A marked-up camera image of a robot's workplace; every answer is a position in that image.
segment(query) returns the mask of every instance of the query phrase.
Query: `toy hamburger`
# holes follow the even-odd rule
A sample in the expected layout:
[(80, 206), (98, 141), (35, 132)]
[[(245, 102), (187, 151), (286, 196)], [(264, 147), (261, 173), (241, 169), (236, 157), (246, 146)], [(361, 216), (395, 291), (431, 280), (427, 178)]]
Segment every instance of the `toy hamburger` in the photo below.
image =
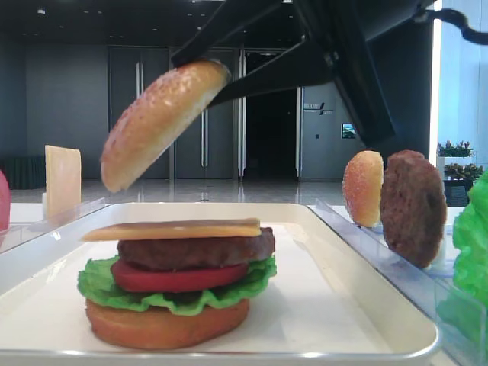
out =
[(113, 345), (174, 349), (238, 327), (276, 275), (271, 228), (256, 219), (123, 223), (83, 241), (117, 240), (118, 255), (79, 272), (91, 330)]

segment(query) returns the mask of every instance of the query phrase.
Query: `white tray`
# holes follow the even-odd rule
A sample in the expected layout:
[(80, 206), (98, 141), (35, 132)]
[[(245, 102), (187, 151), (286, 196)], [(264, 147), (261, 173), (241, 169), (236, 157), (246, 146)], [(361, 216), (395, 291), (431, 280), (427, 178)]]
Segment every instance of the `white tray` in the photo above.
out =
[[(96, 339), (76, 290), (89, 258), (115, 242), (94, 228), (154, 220), (258, 217), (276, 236), (278, 275), (235, 331), (173, 353), (142, 355)], [(428, 364), (437, 327), (310, 209), (296, 204), (120, 204), (0, 255), (0, 364)]]

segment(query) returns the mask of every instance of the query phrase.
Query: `floor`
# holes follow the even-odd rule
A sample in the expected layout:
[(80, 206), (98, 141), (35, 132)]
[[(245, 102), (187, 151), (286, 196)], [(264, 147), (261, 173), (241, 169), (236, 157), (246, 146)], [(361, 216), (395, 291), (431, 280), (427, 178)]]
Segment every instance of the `floor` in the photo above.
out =
[[(12, 202), (40, 203), (45, 189), (12, 191)], [(111, 194), (99, 181), (83, 181), (82, 200), (104, 197), (108, 203), (123, 202), (272, 202), (331, 205), (343, 204), (340, 182), (183, 180), (138, 181), (127, 191)]]

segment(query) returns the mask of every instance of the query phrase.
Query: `top bun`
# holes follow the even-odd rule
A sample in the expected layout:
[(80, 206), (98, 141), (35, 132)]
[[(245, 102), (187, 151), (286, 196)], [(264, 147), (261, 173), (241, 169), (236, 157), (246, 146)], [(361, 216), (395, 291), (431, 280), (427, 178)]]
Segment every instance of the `top bun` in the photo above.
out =
[(372, 227), (380, 221), (384, 162), (378, 152), (361, 151), (345, 167), (342, 193), (352, 220)]
[(230, 80), (216, 61), (201, 60), (161, 75), (122, 113), (101, 155), (111, 192), (129, 188), (187, 129)]

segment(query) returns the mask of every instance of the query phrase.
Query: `green lettuce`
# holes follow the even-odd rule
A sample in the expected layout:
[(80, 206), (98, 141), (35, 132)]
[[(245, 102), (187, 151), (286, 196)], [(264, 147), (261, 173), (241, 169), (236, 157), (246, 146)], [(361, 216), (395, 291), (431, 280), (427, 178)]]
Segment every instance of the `green lettuce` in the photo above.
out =
[(227, 286), (204, 291), (173, 293), (129, 293), (117, 286), (111, 266), (118, 256), (110, 259), (90, 259), (84, 271), (78, 275), (78, 290), (87, 299), (98, 305), (117, 309), (142, 312), (149, 307), (166, 307), (173, 314), (183, 316), (198, 315), (205, 306), (222, 309), (260, 294), (267, 286), (269, 278), (276, 275), (275, 258), (249, 264), (247, 275)]
[(453, 282), (462, 292), (452, 291), (438, 305), (437, 312), (446, 324), (479, 345), (484, 336), (480, 321), (482, 309), (470, 297), (488, 306), (488, 172), (478, 179), (468, 195), (470, 203), (456, 217), (453, 228), (453, 243), (460, 250), (454, 263)]

